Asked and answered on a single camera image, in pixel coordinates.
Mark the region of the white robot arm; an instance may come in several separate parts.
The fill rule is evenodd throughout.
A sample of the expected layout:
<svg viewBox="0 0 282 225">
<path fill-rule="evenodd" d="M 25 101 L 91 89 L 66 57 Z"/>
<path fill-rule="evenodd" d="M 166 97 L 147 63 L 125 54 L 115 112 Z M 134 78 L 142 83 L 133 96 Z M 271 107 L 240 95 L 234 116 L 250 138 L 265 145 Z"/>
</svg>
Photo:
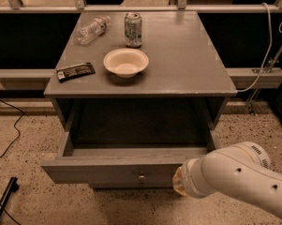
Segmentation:
<svg viewBox="0 0 282 225">
<path fill-rule="evenodd" d="M 282 174 L 271 170 L 265 150 L 254 142 L 239 142 L 191 158 L 172 178 L 176 192 L 205 198 L 220 192 L 282 219 Z"/>
</svg>

